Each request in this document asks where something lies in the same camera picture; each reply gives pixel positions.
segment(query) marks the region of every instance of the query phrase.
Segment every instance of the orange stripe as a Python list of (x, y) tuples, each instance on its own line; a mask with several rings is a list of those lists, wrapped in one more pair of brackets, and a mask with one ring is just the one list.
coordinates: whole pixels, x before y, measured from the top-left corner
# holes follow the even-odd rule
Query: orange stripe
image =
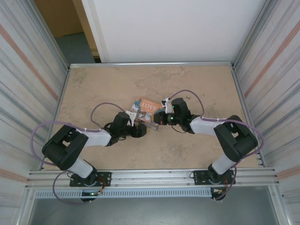
[(0, 177), (4, 177), (10, 180), (16, 180), (23, 183), (27, 182), (27, 177), (23, 177), (19, 174), (7, 170), (3, 170), (3, 169), (0, 169)]
[(293, 168), (290, 168), (290, 169), (287, 169), (287, 170), (284, 170), (282, 172), (279, 172), (277, 174), (277, 177), (279, 180), (282, 180), (282, 179), (286, 179), (288, 177), (292, 177), (292, 176), (295, 176), (295, 175), (298, 175), (300, 174), (300, 165), (298, 166), (295, 166)]
[(33, 66), (33, 64), (29, 61), (27, 56), (21, 51), (21, 49), (17, 46), (17, 44), (13, 41), (11, 36), (6, 32), (4, 27), (0, 24), (0, 33), (4, 37), (4, 39), (9, 43), (9, 45), (14, 49), (14, 51), (19, 55), (25, 65), (32, 71), (32, 73), (38, 78), (38, 80), (44, 85), (44, 87), (50, 92), (52, 97), (57, 100), (58, 96), (51, 89), (51, 87), (47, 84), (47, 82), (43, 79), (38, 70)]
[(299, 30), (300, 30), (300, 21), (291, 30), (291, 32), (285, 38), (285, 40), (283, 41), (283, 43), (281, 44), (281, 46), (278, 48), (278, 50), (276, 51), (276, 53), (273, 55), (273, 57), (270, 59), (270, 61), (265, 65), (265, 67), (259, 73), (258, 77), (253, 81), (252, 85), (249, 87), (249, 89), (245, 93), (245, 97), (246, 98), (249, 95), (249, 93), (252, 91), (252, 89), (256, 86), (256, 84), (260, 81), (260, 79), (263, 77), (263, 75), (268, 71), (268, 69), (271, 67), (271, 65), (274, 63), (274, 61), (277, 59), (277, 57), (282, 53), (282, 51), (293, 40), (293, 38), (296, 36), (296, 34), (298, 33)]

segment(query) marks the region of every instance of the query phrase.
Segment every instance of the book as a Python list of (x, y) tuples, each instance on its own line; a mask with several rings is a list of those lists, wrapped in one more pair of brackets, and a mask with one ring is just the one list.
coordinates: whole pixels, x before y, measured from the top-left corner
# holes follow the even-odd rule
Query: book
[(142, 120), (146, 126), (151, 127), (155, 130), (158, 129), (158, 124), (153, 122), (153, 115), (156, 112), (162, 110), (162, 105), (150, 100), (138, 97), (132, 105), (131, 111), (138, 113), (138, 119)]

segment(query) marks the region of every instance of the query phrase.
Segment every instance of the marble-patterned surface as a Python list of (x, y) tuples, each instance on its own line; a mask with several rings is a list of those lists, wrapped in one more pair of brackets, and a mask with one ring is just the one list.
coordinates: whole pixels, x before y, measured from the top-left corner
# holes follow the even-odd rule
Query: marble-patterned surface
[[(90, 113), (101, 102), (113, 102), (129, 110), (137, 97), (160, 102), (181, 89), (199, 95), (206, 117), (236, 114), (244, 119), (228, 66), (73, 68), (58, 119), (83, 128), (97, 128), (90, 122)], [(185, 99), (192, 113), (201, 113), (192, 94), (180, 93), (178, 97)], [(94, 119), (104, 125), (118, 112), (114, 106), (103, 105)], [(149, 128), (143, 138), (128, 137), (111, 147), (86, 147), (81, 157), (97, 169), (179, 169), (205, 168), (222, 153), (214, 136), (180, 134), (170, 126), (160, 126), (158, 130)], [(255, 156), (239, 164), (256, 166)]]

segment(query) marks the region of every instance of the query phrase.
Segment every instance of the white panel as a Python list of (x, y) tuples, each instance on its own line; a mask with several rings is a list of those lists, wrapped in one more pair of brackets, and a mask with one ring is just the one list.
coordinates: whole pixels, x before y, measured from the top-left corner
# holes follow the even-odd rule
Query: white panel
[(103, 62), (232, 61), (265, 0), (82, 0)]

